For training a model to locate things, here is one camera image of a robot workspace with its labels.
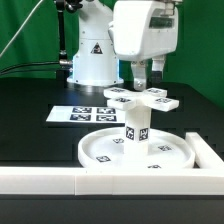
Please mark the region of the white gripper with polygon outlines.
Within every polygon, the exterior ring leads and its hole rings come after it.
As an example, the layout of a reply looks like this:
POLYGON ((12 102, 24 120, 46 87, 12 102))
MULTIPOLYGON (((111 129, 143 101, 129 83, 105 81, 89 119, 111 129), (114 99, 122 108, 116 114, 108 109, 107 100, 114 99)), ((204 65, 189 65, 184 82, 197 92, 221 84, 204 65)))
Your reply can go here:
POLYGON ((173 2, 118 0, 109 25, 114 51, 120 60, 134 61, 131 70, 134 89, 146 89, 146 62, 152 59, 151 81, 160 83, 166 62, 178 39, 178 10, 173 2))

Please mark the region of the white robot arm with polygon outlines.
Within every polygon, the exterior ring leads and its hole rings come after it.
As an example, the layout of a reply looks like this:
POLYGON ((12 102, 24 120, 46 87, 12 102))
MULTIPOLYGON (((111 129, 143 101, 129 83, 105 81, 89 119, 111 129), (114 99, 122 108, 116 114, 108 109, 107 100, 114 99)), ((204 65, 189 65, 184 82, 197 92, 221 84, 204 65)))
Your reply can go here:
POLYGON ((68 85, 88 92, 120 85, 121 61, 131 63, 135 90, 159 83, 166 55, 177 47, 177 4, 182 1, 118 0, 109 8, 99 0, 83 0, 68 85))

